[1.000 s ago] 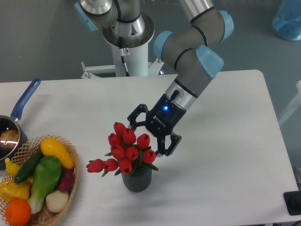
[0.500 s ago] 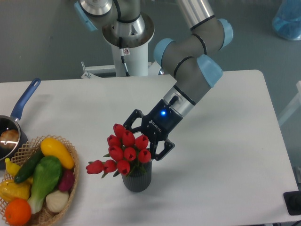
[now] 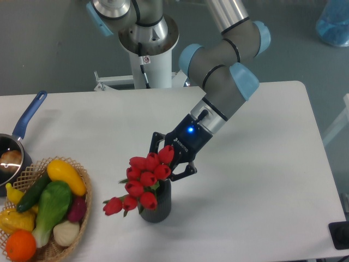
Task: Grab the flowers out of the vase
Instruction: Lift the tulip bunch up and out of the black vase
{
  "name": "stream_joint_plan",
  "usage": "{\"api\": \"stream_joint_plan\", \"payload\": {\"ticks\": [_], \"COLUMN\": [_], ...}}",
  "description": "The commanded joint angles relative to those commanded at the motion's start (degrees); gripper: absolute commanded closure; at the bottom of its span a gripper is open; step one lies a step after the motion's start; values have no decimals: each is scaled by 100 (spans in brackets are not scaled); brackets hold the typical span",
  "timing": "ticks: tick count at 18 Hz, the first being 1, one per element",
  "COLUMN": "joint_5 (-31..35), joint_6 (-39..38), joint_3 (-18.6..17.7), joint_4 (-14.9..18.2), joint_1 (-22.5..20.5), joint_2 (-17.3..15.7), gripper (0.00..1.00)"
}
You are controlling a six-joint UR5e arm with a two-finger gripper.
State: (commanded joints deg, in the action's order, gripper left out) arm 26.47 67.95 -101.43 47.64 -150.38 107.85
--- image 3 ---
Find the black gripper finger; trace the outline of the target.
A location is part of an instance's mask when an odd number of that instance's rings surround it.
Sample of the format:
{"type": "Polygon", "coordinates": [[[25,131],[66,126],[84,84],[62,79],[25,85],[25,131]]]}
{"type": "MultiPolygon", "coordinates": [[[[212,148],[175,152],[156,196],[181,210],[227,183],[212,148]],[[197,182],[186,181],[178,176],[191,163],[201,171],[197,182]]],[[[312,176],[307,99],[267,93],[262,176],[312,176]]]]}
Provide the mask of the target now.
{"type": "Polygon", "coordinates": [[[194,165],[194,162],[189,162],[182,173],[180,173],[180,174],[172,173],[170,175],[169,179],[171,181],[178,181],[180,179],[186,178],[186,177],[191,176],[191,175],[196,174],[196,173],[197,173],[197,169],[194,165]]]}
{"type": "Polygon", "coordinates": [[[159,144],[165,140],[166,135],[159,132],[154,132],[151,139],[149,153],[158,153],[159,144]]]}

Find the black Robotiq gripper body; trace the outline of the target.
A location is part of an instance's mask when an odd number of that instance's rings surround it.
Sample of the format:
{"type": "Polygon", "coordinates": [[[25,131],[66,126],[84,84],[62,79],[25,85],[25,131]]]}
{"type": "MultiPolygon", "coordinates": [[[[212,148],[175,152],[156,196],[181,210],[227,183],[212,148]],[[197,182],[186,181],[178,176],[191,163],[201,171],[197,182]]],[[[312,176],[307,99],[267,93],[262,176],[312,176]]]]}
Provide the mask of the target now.
{"type": "Polygon", "coordinates": [[[174,157],[171,165],[192,162],[196,154],[213,137],[190,114],[187,114],[178,126],[165,136],[164,145],[171,145],[174,157]]]}

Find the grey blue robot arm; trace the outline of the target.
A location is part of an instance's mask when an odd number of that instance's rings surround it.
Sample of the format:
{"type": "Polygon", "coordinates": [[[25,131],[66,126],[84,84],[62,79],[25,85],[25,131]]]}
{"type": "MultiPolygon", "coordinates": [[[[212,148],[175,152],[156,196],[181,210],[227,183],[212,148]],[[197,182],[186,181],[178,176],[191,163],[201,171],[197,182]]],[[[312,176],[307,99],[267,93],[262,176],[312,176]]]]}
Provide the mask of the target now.
{"type": "MultiPolygon", "coordinates": [[[[165,164],[153,168],[158,180],[176,181],[196,173],[201,148],[257,90],[259,81],[243,65],[270,45],[270,32],[251,21],[241,1],[207,1],[222,41],[207,49],[187,46],[179,67],[205,96],[170,133],[154,133],[150,152],[165,164]]],[[[89,1],[87,11],[102,34],[116,34],[128,52],[136,89],[169,88],[172,49],[179,32],[162,1],[89,1]]]]}

